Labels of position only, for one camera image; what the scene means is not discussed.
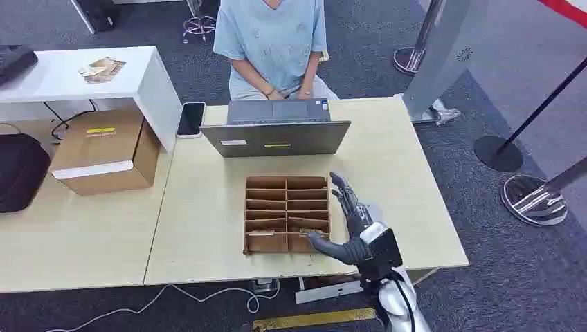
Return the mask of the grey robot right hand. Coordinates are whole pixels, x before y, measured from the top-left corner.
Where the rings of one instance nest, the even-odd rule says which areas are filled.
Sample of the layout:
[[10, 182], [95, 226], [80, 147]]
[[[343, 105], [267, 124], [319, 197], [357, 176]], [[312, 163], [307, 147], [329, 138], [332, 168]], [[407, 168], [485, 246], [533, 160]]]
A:
[[347, 180], [336, 172], [330, 172], [329, 176], [336, 186], [336, 189], [332, 189], [331, 193], [341, 205], [349, 239], [346, 243], [337, 244], [326, 240], [317, 232], [310, 232], [307, 237], [318, 252], [344, 264], [359, 266], [371, 258], [368, 245], [360, 238], [360, 235], [374, 221], [370, 216], [367, 205], [359, 201]]

